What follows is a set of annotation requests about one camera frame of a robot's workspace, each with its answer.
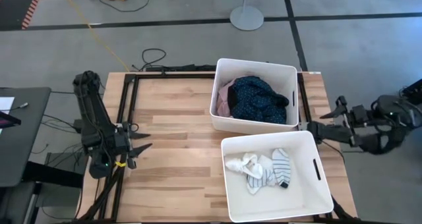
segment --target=white plastic bin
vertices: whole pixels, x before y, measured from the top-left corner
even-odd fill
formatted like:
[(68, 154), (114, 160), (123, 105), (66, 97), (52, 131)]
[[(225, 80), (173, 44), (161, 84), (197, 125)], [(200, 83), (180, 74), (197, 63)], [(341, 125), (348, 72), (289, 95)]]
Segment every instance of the white plastic bin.
[[(217, 115), (216, 104), (218, 90), (234, 78), (241, 76), (257, 76), (268, 83), (277, 94), (281, 94), (289, 99), (289, 105), (286, 107), (287, 121), (285, 125), (226, 118)], [(260, 63), (237, 59), (218, 60), (216, 77), (212, 90), (210, 114), (212, 124), (216, 130), (240, 132), (244, 134), (291, 131), (299, 122), (296, 68), (273, 63)]]
[(232, 221), (264, 221), (333, 210), (318, 150), (308, 131), (226, 138), (222, 141), (223, 164), (225, 159), (242, 158), (245, 152), (271, 158), (276, 148), (283, 148), (290, 158), (291, 180), (286, 189), (266, 186), (252, 195), (246, 187), (246, 175), (224, 166), (227, 204)]

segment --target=wooden tabletop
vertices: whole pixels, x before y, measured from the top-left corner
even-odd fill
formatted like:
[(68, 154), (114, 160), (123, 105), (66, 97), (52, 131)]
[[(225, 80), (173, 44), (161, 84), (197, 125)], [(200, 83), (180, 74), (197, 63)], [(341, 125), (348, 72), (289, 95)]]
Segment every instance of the wooden tabletop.
[[(111, 121), (117, 119), (124, 77), (125, 73), (113, 72), (107, 80), (103, 101)], [(313, 120), (330, 123), (318, 119), (330, 112), (322, 75), (304, 72), (303, 79)], [(139, 131), (151, 136), (134, 140), (133, 146), (149, 142), (153, 146), (137, 159), (137, 169), (125, 173), (118, 221), (230, 221), (220, 143), (224, 138), (244, 134), (214, 130), (209, 114), (212, 87), (212, 79), (140, 81), (133, 122), (139, 124)], [(131, 91), (129, 88), (127, 107)], [(340, 149), (339, 143), (329, 144)], [(356, 216), (342, 158), (327, 145), (318, 149), (333, 197)], [(86, 172), (78, 216), (93, 204), (97, 183)], [(112, 190), (106, 217), (111, 214), (113, 194)], [(280, 221), (312, 221), (312, 217)]]

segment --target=white garment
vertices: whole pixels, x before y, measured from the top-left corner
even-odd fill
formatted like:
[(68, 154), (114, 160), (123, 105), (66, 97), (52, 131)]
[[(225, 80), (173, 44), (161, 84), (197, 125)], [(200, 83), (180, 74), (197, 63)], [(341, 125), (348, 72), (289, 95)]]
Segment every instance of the white garment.
[(273, 151), (272, 166), (278, 184), (283, 188), (287, 188), (291, 176), (290, 158), (283, 149), (278, 148)]
[(256, 179), (252, 176), (247, 176), (246, 187), (251, 194), (256, 194), (263, 186), (274, 186), (276, 184), (276, 177), (272, 168), (272, 160), (265, 155), (259, 157), (258, 164), (264, 169), (264, 174), (261, 179)]
[(256, 154), (243, 155), (242, 159), (231, 159), (226, 161), (226, 167), (235, 172), (246, 173), (256, 179), (261, 179), (263, 174), (262, 165), (258, 164), (258, 156)]

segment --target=basket handle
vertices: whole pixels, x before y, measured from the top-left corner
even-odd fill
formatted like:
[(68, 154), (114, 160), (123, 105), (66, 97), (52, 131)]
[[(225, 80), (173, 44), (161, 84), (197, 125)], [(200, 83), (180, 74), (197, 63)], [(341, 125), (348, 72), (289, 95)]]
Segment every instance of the basket handle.
[(293, 105), (293, 107), (295, 107), (295, 91), (293, 91), (292, 94), (293, 94), (292, 97), (291, 97), (292, 105)]
[(319, 175), (319, 170), (318, 170), (318, 165), (317, 165), (317, 161), (315, 159), (313, 159), (313, 163), (314, 163), (314, 168), (316, 171), (316, 177), (318, 177), (318, 180), (321, 180), (321, 176)]

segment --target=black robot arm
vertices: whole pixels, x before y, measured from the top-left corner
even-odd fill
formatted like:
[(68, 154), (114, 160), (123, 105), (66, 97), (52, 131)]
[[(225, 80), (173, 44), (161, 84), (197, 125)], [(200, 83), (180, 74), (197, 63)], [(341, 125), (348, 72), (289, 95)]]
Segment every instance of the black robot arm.
[(82, 117), (81, 140), (84, 152), (91, 156), (90, 174), (99, 179), (110, 176), (116, 156), (127, 155), (127, 166), (136, 168), (134, 158), (151, 144), (133, 148), (131, 139), (145, 138), (131, 130), (128, 123), (113, 124), (99, 94), (100, 77), (92, 71), (76, 75), (73, 89)]
[[(324, 125), (315, 121), (301, 125), (301, 130), (308, 130), (314, 136), (315, 142), (329, 139), (360, 147), (364, 152), (380, 155), (401, 146), (404, 138), (414, 129), (422, 125), (422, 111), (407, 99), (398, 96), (380, 96), (366, 110), (362, 105), (347, 109), (344, 96), (336, 100), (336, 109), (321, 119), (343, 117), (343, 125)], [(377, 133), (360, 136), (355, 128), (373, 126)]]

